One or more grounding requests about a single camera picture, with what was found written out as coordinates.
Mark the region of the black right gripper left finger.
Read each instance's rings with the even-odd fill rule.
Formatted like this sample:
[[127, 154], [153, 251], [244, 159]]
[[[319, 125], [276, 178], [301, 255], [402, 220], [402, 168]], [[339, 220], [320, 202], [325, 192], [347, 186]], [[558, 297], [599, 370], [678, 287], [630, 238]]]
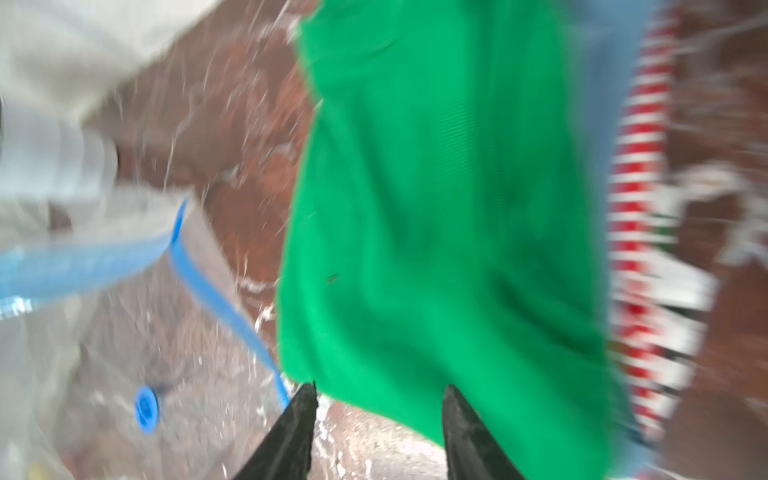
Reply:
[[234, 480], [305, 480], [312, 463], [318, 395], [302, 384]]

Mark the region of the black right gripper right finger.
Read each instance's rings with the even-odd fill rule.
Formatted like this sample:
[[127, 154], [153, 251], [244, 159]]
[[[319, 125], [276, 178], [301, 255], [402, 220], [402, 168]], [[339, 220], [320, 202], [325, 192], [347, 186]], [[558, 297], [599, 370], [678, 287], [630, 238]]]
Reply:
[[477, 412], [454, 385], [442, 401], [448, 480], [524, 480]]

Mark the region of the clear vacuum bag blue zipper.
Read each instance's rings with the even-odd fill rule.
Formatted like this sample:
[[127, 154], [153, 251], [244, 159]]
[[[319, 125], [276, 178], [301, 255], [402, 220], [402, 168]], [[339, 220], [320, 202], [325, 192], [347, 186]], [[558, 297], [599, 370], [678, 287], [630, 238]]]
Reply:
[[275, 366], [185, 190], [1, 205], [1, 475], [232, 479]]

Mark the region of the solid green garment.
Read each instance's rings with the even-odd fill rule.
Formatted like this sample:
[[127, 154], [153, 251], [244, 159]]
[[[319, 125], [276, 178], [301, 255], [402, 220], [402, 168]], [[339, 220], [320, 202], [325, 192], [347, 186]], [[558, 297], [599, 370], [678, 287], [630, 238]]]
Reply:
[[458, 387], [530, 479], [602, 479], [615, 412], [573, 36], [553, 1], [323, 1], [277, 288], [285, 374], [442, 436]]

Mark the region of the black striped garment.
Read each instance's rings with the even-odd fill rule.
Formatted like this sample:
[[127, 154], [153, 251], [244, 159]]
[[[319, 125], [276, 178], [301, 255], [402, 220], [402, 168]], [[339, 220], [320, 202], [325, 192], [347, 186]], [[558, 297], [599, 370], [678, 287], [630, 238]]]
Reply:
[[712, 274], [678, 256], [678, 229], [686, 205], [681, 189], [662, 184], [652, 194], [649, 218], [651, 300], [657, 307], [660, 328], [656, 338], [661, 349], [658, 381], [672, 392], [682, 391], [691, 382], [707, 331], [705, 316], [717, 287]]

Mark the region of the red striped garment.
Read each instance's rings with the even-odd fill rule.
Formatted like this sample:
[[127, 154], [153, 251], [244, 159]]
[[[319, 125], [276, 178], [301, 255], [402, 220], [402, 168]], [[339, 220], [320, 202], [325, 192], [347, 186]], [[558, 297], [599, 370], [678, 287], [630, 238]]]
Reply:
[[677, 24], [674, 4], [661, 1], [644, 25], [609, 172], [613, 347], [633, 419], [649, 442], [662, 433], [656, 384], [659, 309], [652, 298], [652, 197], [662, 163]]

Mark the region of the light blue tank top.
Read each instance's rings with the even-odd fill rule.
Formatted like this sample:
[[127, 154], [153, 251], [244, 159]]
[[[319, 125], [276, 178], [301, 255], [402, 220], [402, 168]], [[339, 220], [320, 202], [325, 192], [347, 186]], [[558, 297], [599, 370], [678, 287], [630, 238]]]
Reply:
[[595, 250], [598, 330], [613, 339], [617, 307], [610, 297], [608, 187], [610, 168], [629, 95], [633, 69], [657, 1], [560, 1], [569, 57], [575, 111], [572, 125], [585, 156], [591, 244]]

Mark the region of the white pot with plant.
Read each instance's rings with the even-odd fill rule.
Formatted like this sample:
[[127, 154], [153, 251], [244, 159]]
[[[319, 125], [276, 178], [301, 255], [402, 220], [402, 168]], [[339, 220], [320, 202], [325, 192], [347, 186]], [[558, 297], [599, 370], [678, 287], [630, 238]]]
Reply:
[[1, 98], [1, 198], [82, 201], [111, 190], [115, 143], [66, 119]]

